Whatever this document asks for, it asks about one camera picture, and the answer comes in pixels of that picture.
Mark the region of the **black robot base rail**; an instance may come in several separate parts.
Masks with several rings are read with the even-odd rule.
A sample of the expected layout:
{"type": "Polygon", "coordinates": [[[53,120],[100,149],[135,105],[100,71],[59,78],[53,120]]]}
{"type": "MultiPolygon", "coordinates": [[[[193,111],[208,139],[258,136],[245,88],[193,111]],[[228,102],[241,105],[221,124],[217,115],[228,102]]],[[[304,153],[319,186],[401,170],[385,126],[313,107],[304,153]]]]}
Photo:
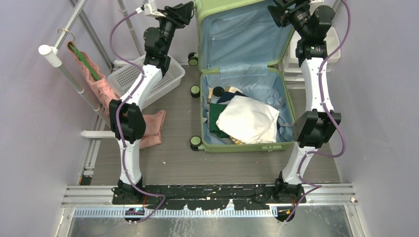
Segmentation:
{"type": "Polygon", "coordinates": [[[292,211],[305,203],[301,184],[240,185],[146,185],[132,187],[119,181],[112,187],[113,205],[130,205],[128,216],[156,216],[158,211],[226,211],[236,212],[274,210],[279,221],[293,219],[292,211]]]}

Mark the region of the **green ribbed hard-shell suitcase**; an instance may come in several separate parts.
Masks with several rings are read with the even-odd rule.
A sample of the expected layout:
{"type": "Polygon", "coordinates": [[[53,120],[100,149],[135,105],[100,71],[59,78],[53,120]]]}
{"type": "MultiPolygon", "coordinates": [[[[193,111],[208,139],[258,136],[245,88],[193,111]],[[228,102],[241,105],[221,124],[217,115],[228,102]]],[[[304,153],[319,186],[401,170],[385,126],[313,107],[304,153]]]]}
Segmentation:
{"type": "Polygon", "coordinates": [[[293,28],[276,26],[268,10],[273,3],[271,0],[194,2],[200,41],[196,56],[201,72],[198,94],[201,133],[190,139],[192,150],[235,153],[293,147],[295,112],[284,77],[277,69],[289,46],[293,28]],[[210,104],[217,102],[215,96],[210,96],[210,90],[228,86],[279,110],[275,142],[237,145],[210,128],[210,104]]]}

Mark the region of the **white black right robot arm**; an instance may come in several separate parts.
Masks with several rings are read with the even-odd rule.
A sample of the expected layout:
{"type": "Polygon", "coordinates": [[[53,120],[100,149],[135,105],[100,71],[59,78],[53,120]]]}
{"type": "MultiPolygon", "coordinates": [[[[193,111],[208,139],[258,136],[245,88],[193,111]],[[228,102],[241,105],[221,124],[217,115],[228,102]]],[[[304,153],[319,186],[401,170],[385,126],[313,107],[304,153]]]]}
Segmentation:
{"type": "Polygon", "coordinates": [[[308,0],[276,0],[268,10],[278,27],[292,25],[299,34],[295,55],[304,77],[306,111],[293,125],[295,142],[289,162],[275,181],[274,196],[285,203],[303,195],[301,177],[310,159],[327,143],[341,122],[329,99],[325,40],[335,11],[320,5],[310,9],[308,0]]]}

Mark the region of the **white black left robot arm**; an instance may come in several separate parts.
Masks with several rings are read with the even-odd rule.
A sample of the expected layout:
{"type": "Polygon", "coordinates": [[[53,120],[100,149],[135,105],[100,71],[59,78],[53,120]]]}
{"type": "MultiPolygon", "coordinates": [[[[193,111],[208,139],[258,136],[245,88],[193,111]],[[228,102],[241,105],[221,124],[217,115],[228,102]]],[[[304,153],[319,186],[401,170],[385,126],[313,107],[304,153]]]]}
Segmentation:
{"type": "Polygon", "coordinates": [[[165,76],[171,57],[168,52],[175,30],[190,24],[194,13],[194,2],[180,3],[158,9],[152,0],[146,0],[141,7],[125,16],[111,30],[130,17],[144,13],[158,20],[158,27],[148,28],[144,34],[145,58],[143,66],[124,59],[119,59],[137,67],[140,74],[129,90],[120,99],[109,103],[110,128],[117,140],[121,153],[121,175],[116,194],[124,194],[133,204],[140,203],[146,192],[140,187],[142,174],[139,167],[141,139],[146,132],[146,121],[142,109],[154,86],[165,76]]]}

